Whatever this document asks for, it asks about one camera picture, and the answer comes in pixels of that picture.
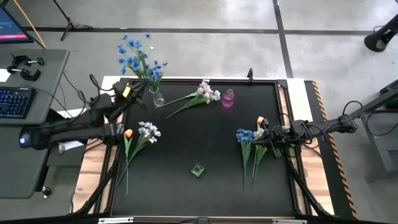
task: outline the gray desk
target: gray desk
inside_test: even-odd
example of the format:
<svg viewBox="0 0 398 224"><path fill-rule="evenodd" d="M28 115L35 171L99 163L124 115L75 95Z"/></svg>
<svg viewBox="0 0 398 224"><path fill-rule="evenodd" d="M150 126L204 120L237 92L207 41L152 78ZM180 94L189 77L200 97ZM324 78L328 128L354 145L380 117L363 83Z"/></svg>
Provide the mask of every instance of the gray desk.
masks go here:
<svg viewBox="0 0 398 224"><path fill-rule="evenodd" d="M0 54L0 68L7 68L11 65L12 55L26 55L30 59L35 60L37 57L42 57L45 61L44 66L33 64L28 67L20 64L18 68L26 68L31 72L39 69L42 74L36 81L27 81L21 78L19 73L11 74L6 82L0 82L0 86L19 87L21 85L29 85L41 90L45 90L51 94L55 94L58 84L60 82L63 69L67 64L69 51L66 50L1 50ZM0 124L42 124L51 107L53 98L42 92L36 91L36 96L30 106L29 112L25 119L0 119Z"/></svg>
<svg viewBox="0 0 398 224"><path fill-rule="evenodd" d="M0 86L30 85L55 94L69 52L66 50L2 50L0 68L6 68L11 64L11 53L15 56L27 55L31 59L42 57L45 60L45 66L33 65L31 67L31 69L40 67L42 71L36 82L25 81L19 74L15 74L11 75L7 82L0 83ZM10 119L18 120L18 124L14 125L11 125L10 120L0 119L0 198L29 198L33 195L49 150L36 151L31 148L20 148L19 133L24 124L43 123L51 103L51 96L37 91L27 119Z"/></svg>

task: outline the desk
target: desk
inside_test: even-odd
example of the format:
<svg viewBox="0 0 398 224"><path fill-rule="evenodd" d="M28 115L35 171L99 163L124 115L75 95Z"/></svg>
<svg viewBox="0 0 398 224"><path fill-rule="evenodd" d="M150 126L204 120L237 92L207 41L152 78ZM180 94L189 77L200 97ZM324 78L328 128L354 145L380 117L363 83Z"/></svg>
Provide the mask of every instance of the desk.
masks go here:
<svg viewBox="0 0 398 224"><path fill-rule="evenodd" d="M102 87L109 88L120 78L121 77L104 77ZM313 119L314 121L320 121L320 119L323 120L323 115L326 114L322 106L316 83L304 82L300 79L288 80L287 83L289 86L288 94L290 96L290 104L292 106L294 119ZM285 93L283 88L280 88L279 90L280 95L284 96ZM285 113L288 113L287 105L287 102L282 101L282 107ZM328 212L339 215L340 217L356 218L352 198L346 185L346 177L344 176L338 153L332 148L335 148L333 137L331 135L330 137L330 141L327 143L330 149L325 147L325 144L322 142L320 143L320 148L317 149L321 152L322 158L312 151L305 148L302 149L303 173L305 174L308 188ZM94 151L86 153L78 183L76 185L75 197L73 199L75 211L85 203L96 188L100 179L103 157L103 146L99 146ZM332 164L332 166L329 166L326 169L324 168L324 164ZM334 175L336 174L339 175L338 179L334 178ZM306 213L305 201L302 197L301 190L298 187L296 187L296 193L298 195L299 208L302 213ZM109 192L106 189L103 193L103 201L101 202L100 211L105 208L108 194Z"/></svg>
<svg viewBox="0 0 398 224"><path fill-rule="evenodd" d="M45 60L45 66L39 68L42 74L36 82L23 80L19 74L15 74L11 75L7 82L1 82L0 86L31 85L55 94L68 60L68 51L2 50L0 68L7 68L11 64L11 53L15 56L27 55L30 58L42 57ZM18 139L23 125L39 124L45 121L51 103L51 96L37 91L26 119L0 120L2 124L0 125L0 198L29 198L33 195L39 178L42 177L48 149L41 151L32 148L22 149L19 147Z"/></svg>

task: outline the keyboard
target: keyboard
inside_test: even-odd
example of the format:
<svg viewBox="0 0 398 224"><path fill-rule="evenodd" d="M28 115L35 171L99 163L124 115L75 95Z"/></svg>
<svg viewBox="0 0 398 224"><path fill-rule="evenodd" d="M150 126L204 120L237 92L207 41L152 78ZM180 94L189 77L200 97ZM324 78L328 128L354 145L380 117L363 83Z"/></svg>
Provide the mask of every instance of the keyboard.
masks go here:
<svg viewBox="0 0 398 224"><path fill-rule="evenodd" d="M0 87L0 119L25 119L35 92L32 88Z"/></svg>

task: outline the orange tulip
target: orange tulip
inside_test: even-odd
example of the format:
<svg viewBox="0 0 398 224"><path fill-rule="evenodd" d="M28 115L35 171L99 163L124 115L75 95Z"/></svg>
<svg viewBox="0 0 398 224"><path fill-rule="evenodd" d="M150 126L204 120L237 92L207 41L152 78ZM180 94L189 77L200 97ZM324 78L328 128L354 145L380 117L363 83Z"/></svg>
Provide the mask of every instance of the orange tulip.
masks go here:
<svg viewBox="0 0 398 224"><path fill-rule="evenodd" d="M127 131L124 132L125 137L130 138L132 136L132 130L128 129Z"/></svg>
<svg viewBox="0 0 398 224"><path fill-rule="evenodd" d="M264 118L262 116L258 117L257 124L261 124Z"/></svg>

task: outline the metal stand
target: metal stand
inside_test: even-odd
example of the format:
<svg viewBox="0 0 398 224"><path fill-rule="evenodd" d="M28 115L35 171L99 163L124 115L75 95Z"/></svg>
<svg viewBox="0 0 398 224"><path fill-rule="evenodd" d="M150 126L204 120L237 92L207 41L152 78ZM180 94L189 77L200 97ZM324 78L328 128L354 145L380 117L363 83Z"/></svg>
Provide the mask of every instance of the metal stand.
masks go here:
<svg viewBox="0 0 398 224"><path fill-rule="evenodd" d="M53 0L54 3L57 5L58 9L61 11L62 15L64 16L64 18L68 21L68 25L65 28L65 32L62 34L61 37L61 41L65 40L65 38L67 37L67 33L69 31L73 31L76 28L87 28L87 29L92 29L92 26L88 26L88 25L84 25L84 24L79 24L76 22L73 22L70 17L68 17L65 12L62 10L61 6L58 4L58 2L56 0Z"/></svg>
<svg viewBox="0 0 398 224"><path fill-rule="evenodd" d="M397 34L397 32L398 14L378 31L365 37L364 43L369 50L382 52L386 49L388 43Z"/></svg>
<svg viewBox="0 0 398 224"><path fill-rule="evenodd" d="M362 123L371 143L372 150L369 153L370 157L375 161L371 164L372 168L370 173L365 177L368 182L374 182L375 180L386 179L389 177L398 177L398 167L394 165L393 157L390 154L390 152L397 150L396 144L398 143L398 128L386 133L388 130L392 130L392 126L398 122L398 119L395 118L395 116L398 117L398 110L377 110L391 100L398 98L398 88L396 88L397 84L398 80L383 88L380 91L381 95L370 103L364 105L362 111L361 109L358 109L350 114L353 118L360 114ZM373 126L369 125L368 122L370 116L373 118L372 123L375 124ZM375 128L378 127L381 127L383 130L373 134L375 132Z"/></svg>

